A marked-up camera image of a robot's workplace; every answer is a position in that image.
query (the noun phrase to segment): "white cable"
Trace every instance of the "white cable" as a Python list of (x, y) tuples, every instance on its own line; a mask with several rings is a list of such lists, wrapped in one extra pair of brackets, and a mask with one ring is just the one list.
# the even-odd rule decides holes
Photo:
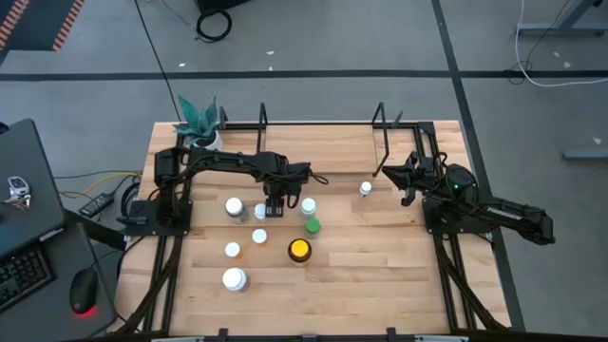
[(520, 50), (518, 47), (518, 42), (519, 42), (518, 38), (520, 37), (520, 26), (522, 25), (522, 21), (523, 21), (523, 6), (524, 6), (524, 0), (522, 0), (522, 13), (520, 14), (520, 22), (518, 23), (517, 30), (515, 32), (515, 56), (517, 57), (517, 63), (518, 63), (518, 66), (520, 66), (520, 69), (522, 70), (523, 76), (525, 76), (525, 78), (528, 79), (528, 81), (530, 81), (530, 83), (532, 85), (552, 87), (552, 86), (593, 85), (593, 84), (598, 84), (598, 83), (602, 83), (602, 82), (608, 82), (608, 78), (601, 79), (601, 80), (595, 80), (595, 81), (568, 82), (568, 83), (564, 83), (564, 84), (552, 84), (552, 85), (544, 85), (544, 84), (540, 84), (538, 82), (533, 81), (530, 78), (530, 76), (528, 76), (528, 74), (525, 72), (525, 69), (522, 66), (522, 61), (520, 60)]

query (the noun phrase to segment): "black floor stripe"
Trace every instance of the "black floor stripe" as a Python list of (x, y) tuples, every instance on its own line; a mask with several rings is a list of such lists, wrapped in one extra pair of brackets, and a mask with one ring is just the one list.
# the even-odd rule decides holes
[[(446, 54), (447, 67), (453, 72), (452, 84), (454, 85), (454, 91), (456, 93), (456, 100), (462, 115), (463, 126), (465, 127), (466, 141), (468, 142), (468, 148), (470, 150), (471, 159), (475, 167), (475, 175), (480, 185), (480, 191), (484, 195), (491, 195), (489, 180), (485, 172), (484, 158), (482, 157), (482, 150), (477, 140), (477, 134), (475, 133), (475, 127), (473, 126), (473, 118), (471, 117), (468, 102), (466, 100), (465, 88), (463, 86), (463, 80), (461, 79), (458, 71), (458, 65), (456, 64), (456, 56), (452, 48), (452, 43), (449, 39), (447, 32), (447, 23), (444, 13), (441, 8), (439, 0), (432, 0), (433, 11), (435, 12), (435, 19), (437, 20), (437, 26), (439, 27), (439, 34), (441, 36), (442, 44), (444, 45), (444, 52)], [(525, 326), (523, 324), (522, 309), (520, 302), (517, 297), (515, 290), (515, 283), (513, 282), (513, 275), (511, 274), (511, 268), (509, 265), (508, 256), (504, 246), (504, 239), (500, 229), (497, 229), (492, 233), (492, 237), (495, 243), (494, 254), (496, 256), (496, 263), (498, 265), (498, 272), (503, 285), (504, 300), (509, 312), (509, 318), (511, 320), (511, 326), (517, 330), (524, 331)]]
[[(0, 66), (6, 57), (0, 51)], [(608, 70), (547, 70), (530, 71), (532, 78), (606, 78)], [(302, 79), (302, 78), (444, 78), (451, 79), (506, 79), (521, 78), (521, 72), (507, 71), (458, 71), (458, 70), (286, 70), (286, 71), (203, 71), (168, 72), (169, 80), (231, 80), (231, 79)], [(147, 81), (163, 80), (158, 72), (115, 73), (0, 73), (0, 82), (45, 82), (45, 81)]]

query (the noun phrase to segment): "green bottle cap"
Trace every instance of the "green bottle cap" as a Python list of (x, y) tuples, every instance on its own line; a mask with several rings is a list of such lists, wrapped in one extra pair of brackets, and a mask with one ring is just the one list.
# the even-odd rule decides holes
[(306, 232), (310, 234), (316, 234), (321, 230), (321, 223), (316, 218), (309, 218), (306, 220)]

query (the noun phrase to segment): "wooden tabletop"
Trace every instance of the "wooden tabletop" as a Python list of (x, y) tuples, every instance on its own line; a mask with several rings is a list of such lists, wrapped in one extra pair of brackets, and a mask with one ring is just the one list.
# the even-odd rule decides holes
[[(439, 148), (448, 154), (447, 162), (470, 167), (459, 123), (434, 123)], [(346, 136), (350, 136), (349, 127), (341, 126)], [(375, 130), (372, 136), (381, 159), (385, 147), (382, 131)], [(221, 137), (226, 151), (255, 153), (255, 131), (222, 131)], [(263, 146), (290, 149), (270, 138), (263, 137)], [(175, 140), (171, 123), (156, 123), (141, 198), (156, 188), (154, 153), (173, 146)], [(390, 130), (389, 144), (386, 165), (403, 164), (415, 149), (410, 130)], [(329, 153), (332, 144), (324, 148)], [(292, 162), (300, 158), (287, 156)], [(349, 157), (335, 153), (336, 161), (341, 158)], [(325, 176), (329, 185), (310, 180), (302, 189), (301, 198), (316, 200), (322, 225), (319, 237), (310, 240), (313, 256), (306, 268), (296, 268), (287, 256), (288, 243), (304, 238), (304, 220), (297, 209), (287, 209), (284, 218), (269, 218), (264, 224), (252, 219), (236, 226), (225, 214), (224, 202), (239, 197), (252, 211), (264, 200), (261, 184), (248, 175), (203, 172), (195, 176), (192, 227), (181, 252), (172, 335), (216, 335), (219, 328), (228, 328), (232, 335), (382, 334), (387, 327), (395, 327), (397, 333), (448, 333), (438, 264), (425, 227), (421, 196), (404, 208), (400, 205), (403, 192), (382, 173), (375, 179), (369, 172)], [(358, 194), (362, 181), (373, 184), (366, 198)], [(268, 232), (263, 247), (251, 240), (252, 232), (260, 227)], [(459, 238), (470, 287), (499, 322), (509, 325), (489, 244), (472, 235)], [(231, 241), (241, 245), (242, 259), (224, 255), (224, 247)], [(133, 312), (149, 287), (156, 246), (157, 239), (147, 237), (124, 258), (116, 294), (116, 307), (122, 316)], [(223, 287), (221, 276), (231, 267), (242, 268), (251, 278), (245, 293)], [(452, 289), (459, 324), (464, 326), (460, 296), (455, 286)], [(163, 297), (161, 293), (157, 301), (155, 328), (160, 326)]]

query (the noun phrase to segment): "yellow cable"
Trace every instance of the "yellow cable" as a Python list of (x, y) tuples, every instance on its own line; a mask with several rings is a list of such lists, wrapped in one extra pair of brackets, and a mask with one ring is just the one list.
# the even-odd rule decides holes
[(113, 180), (113, 179), (118, 178), (118, 177), (129, 177), (129, 176), (135, 176), (135, 177), (138, 177), (138, 178), (142, 177), (141, 174), (132, 173), (132, 172), (122, 172), (122, 173), (119, 173), (119, 174), (116, 174), (116, 175), (111, 175), (111, 176), (104, 177), (104, 178), (96, 181), (91, 186), (87, 187), (87, 189), (85, 191), (83, 191), (81, 194), (79, 194), (78, 196), (74, 196), (74, 197), (66, 196), (66, 197), (68, 197), (70, 199), (78, 199), (78, 198), (82, 197), (83, 195), (88, 194), (88, 192), (90, 192), (91, 190), (93, 190), (97, 185), (103, 183), (104, 181)]

